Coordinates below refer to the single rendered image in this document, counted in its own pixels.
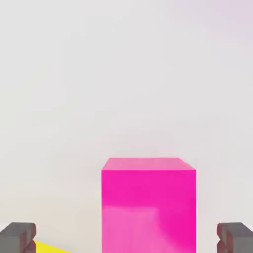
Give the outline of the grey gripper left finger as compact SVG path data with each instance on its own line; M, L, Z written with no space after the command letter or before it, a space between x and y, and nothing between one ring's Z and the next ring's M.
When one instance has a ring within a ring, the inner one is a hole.
M12 222L0 232L0 253L36 253L32 222Z

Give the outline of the small pink cube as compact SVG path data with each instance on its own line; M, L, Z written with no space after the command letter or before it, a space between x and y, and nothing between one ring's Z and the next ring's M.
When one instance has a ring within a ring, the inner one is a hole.
M196 170L179 158L109 158L101 253L196 253Z

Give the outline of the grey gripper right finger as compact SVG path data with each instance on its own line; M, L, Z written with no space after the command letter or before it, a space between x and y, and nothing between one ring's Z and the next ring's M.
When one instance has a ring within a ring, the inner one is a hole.
M253 231L243 223L219 223L217 235L217 253L253 253Z

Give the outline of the small yellow cube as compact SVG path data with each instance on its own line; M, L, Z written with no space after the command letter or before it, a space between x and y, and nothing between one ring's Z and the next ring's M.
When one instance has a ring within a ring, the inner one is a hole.
M47 245L45 243L41 243L39 241L35 241L36 243L36 253L70 253L69 251L65 251L51 245Z

